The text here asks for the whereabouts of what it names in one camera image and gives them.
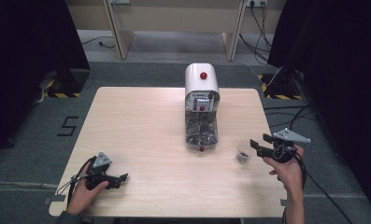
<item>human arm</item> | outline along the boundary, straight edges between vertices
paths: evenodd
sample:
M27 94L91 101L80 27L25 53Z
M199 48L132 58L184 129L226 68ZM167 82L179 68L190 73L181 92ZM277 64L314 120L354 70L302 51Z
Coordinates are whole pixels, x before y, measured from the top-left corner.
M83 175L86 175L89 165L90 163L86 164L86 166L83 168L81 172ZM95 197L107 186L108 182L104 181L94 189L88 190L86 188L86 180L81 178L75 186L71 202L67 206L66 212L62 212L57 224L81 223L82 218L79 216L79 214L82 213L88 206L92 205Z
M296 152L302 157L304 149L295 145ZM297 160L292 158L286 163L279 163L271 158L264 157L264 162L274 170L270 175L277 175L287 190L286 221L289 224L305 223L305 207L303 193L303 177Z

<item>red button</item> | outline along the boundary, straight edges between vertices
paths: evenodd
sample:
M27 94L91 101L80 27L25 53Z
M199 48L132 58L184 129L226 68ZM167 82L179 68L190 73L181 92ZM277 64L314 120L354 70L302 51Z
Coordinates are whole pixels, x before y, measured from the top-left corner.
M202 73L200 74L200 78L202 78L202 79L206 79L206 78L207 78L207 73L202 72Z

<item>light wood tabletop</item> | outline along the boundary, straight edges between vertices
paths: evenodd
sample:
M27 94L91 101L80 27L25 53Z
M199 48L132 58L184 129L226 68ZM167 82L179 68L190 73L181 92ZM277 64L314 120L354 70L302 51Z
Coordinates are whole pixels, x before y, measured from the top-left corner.
M93 217L281 217L282 184L256 154L235 162L250 139L270 133L259 94L220 89L219 143L200 152L185 143L184 88L104 87L95 95L59 187L103 151L108 175L128 173L119 189L103 190ZM66 202L53 202L59 216Z

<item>human hand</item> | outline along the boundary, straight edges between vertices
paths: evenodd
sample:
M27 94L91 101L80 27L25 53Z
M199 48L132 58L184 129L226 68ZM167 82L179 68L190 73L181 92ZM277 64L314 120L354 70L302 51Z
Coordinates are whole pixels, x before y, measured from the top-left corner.
M82 174L86 175L90 163L88 162L82 170ZM95 197L108 186L108 182L104 181L100 183L97 187L92 190L86 188L86 180L81 178L75 187L74 193L72 195L71 202L69 203L66 213L71 215L79 215L83 210L85 210L89 205L91 205Z
M303 157L304 149L295 145L296 152ZM283 183L284 188L289 192L302 192L303 177L301 168L295 158L285 163L279 163L272 158L263 158L264 162L274 168L269 172L270 175L277 175L278 179Z

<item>white dispenser machine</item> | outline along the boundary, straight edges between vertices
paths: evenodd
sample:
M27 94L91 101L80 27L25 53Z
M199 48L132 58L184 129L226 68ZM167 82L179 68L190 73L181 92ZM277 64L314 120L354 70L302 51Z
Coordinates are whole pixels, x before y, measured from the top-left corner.
M204 151L218 143L220 102L214 67L192 63L185 71L185 133L187 148Z

